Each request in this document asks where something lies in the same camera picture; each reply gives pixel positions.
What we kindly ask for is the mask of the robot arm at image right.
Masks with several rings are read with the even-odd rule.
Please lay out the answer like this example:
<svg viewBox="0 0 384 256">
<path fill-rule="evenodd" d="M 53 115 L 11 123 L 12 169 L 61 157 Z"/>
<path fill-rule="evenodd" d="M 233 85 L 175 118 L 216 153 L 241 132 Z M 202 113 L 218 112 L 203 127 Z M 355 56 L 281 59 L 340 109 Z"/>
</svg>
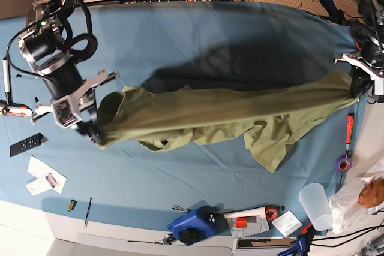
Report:
<svg viewBox="0 0 384 256">
<path fill-rule="evenodd" d="M 91 140 L 99 147 L 136 140 L 160 152 L 243 136 L 249 150 L 287 149 L 366 89 L 383 95 L 383 0 L 359 4 L 363 22 L 351 23 L 350 33 L 361 50 L 335 58 L 350 64 L 350 73 L 338 70 L 311 83 L 266 91 L 184 86 L 153 94 L 127 86 L 103 98 Z"/>
</svg>

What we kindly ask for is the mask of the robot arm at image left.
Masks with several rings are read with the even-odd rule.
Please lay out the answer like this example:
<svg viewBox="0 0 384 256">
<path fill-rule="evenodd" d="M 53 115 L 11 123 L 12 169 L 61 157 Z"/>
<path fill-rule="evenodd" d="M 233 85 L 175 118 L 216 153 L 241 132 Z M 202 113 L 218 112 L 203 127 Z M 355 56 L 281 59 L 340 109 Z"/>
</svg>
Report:
<svg viewBox="0 0 384 256">
<path fill-rule="evenodd" d="M 113 103 L 96 105 L 95 89 L 116 78 L 117 73 L 100 71 L 83 79 L 77 64 L 93 56 L 98 41 L 93 33 L 91 13 L 83 0 L 35 0 L 32 18 L 13 40 L 30 66 L 30 75 L 42 78 L 52 95 L 48 104 L 35 109 L 7 103 L 2 113 L 29 117 L 32 122 L 52 114 L 57 126 L 74 128 L 93 141 L 113 127 L 137 128 L 145 112 L 141 132 L 153 133 L 245 122 L 261 115 L 260 105 L 252 107 L 254 98 L 231 90 L 178 90 L 147 97 L 142 108 L 133 102 L 123 104 L 124 93 L 113 94 Z M 382 93 L 382 76 L 376 67 L 373 51 L 380 46 L 367 21 L 349 22 L 350 36 L 361 46 L 356 53 L 344 53 L 335 62 L 345 62 L 351 71 L 341 76 L 342 84 L 331 81 L 262 92 L 260 99 L 277 105 L 278 113 L 312 109 L 315 112 L 337 110 L 357 100 L 366 91 Z"/>
</svg>

